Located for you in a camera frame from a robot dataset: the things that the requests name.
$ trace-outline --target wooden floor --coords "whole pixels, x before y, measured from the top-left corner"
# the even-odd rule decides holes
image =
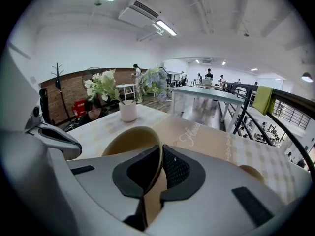
[[[170,113],[171,101],[155,101],[151,96],[145,96],[142,105]],[[184,119],[198,122],[208,127],[225,131],[220,122],[222,113],[217,101],[201,97],[177,95],[175,102],[175,115]]]

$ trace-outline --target coat rack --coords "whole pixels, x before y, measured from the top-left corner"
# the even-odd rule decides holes
[[[59,79],[59,76],[61,75],[61,73],[63,72],[63,70],[61,72],[59,72],[59,68],[61,67],[62,65],[58,66],[58,63],[57,63],[57,67],[53,66],[53,68],[56,69],[56,73],[52,73],[54,75],[56,75],[56,81],[55,81],[55,86],[56,88],[58,88],[59,90],[59,93],[60,93],[60,96],[61,96],[61,100],[63,101],[63,107],[64,107],[64,110],[68,116],[68,120],[70,121],[71,118],[70,118],[70,115],[68,113],[68,110],[67,110],[67,107],[65,106],[65,102],[64,102],[64,98],[63,98],[63,92],[61,91],[61,85],[60,85],[60,79]]]

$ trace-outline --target white vase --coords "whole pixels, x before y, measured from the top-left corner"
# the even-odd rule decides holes
[[[120,116],[123,121],[129,122],[137,119],[136,102],[133,100],[124,100],[123,103],[119,103]]]

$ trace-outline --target metal railing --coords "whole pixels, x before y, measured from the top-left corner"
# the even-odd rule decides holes
[[[243,111],[239,115],[238,121],[236,123],[233,134],[235,134],[241,124],[245,126],[243,118],[247,115],[252,122],[257,126],[259,131],[261,132],[264,140],[267,144],[272,145],[268,135],[263,130],[263,128],[256,122],[256,120],[247,112],[247,107],[249,103],[253,103],[251,100],[252,91],[257,91],[258,86],[248,85],[248,84],[240,84],[240,83],[226,83],[227,87],[224,88],[225,91],[233,93],[238,97],[245,99],[244,106],[242,107]],[[235,90],[236,88],[244,88],[246,90],[242,90],[242,92],[246,92],[246,95],[240,94]],[[289,122],[295,123],[297,126],[301,126],[304,129],[307,127],[307,124],[310,118],[315,119],[315,102],[302,98],[292,93],[284,92],[281,90],[273,89],[272,98],[276,99],[277,105],[276,110],[274,108],[273,114],[267,113],[267,116],[270,117],[292,140],[294,145],[297,147],[301,155],[303,156],[307,166],[309,167],[309,171],[311,173],[312,181],[315,182],[315,167],[310,158],[310,156],[305,151],[304,147],[301,145],[300,141],[291,133],[291,131],[275,116],[285,117]]]

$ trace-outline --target table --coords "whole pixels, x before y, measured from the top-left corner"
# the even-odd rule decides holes
[[[127,100],[126,95],[128,95],[128,94],[133,94],[133,97],[136,98],[135,89],[134,89],[135,85],[136,84],[123,84],[123,85],[117,85],[116,87],[119,89],[121,89],[121,88],[124,89],[125,100]]]
[[[204,98],[208,98],[208,99],[226,102],[226,107],[225,107],[221,122],[223,122],[224,117],[227,113],[228,104],[237,105],[237,108],[235,110],[235,114],[233,115],[232,121],[226,130],[227,132],[232,132],[232,128],[234,126],[236,118],[237,118],[237,116],[241,110],[242,104],[244,103],[243,99],[237,98],[235,95],[228,93],[228,92],[210,90],[210,89],[206,89],[206,88],[184,86],[184,87],[172,89],[172,105],[171,105],[171,113],[172,114],[174,114],[174,112],[175,112],[175,95],[177,93],[188,94],[188,95],[193,95],[193,96],[197,96],[197,97],[204,97]]]
[[[205,88],[214,88],[214,89],[218,89],[219,91],[222,91],[223,88],[220,86],[215,86],[215,85],[209,85],[209,84],[203,84],[203,83],[196,83],[197,87],[205,87]]]
[[[136,107],[138,118],[135,121],[123,122],[120,112],[115,112],[69,131],[83,148],[77,159],[100,157],[110,142],[123,131],[136,126],[148,126],[156,131],[163,144],[190,149],[237,166],[248,165],[257,169],[264,177],[265,184],[286,204],[297,197],[289,161],[280,148],[142,105]]]

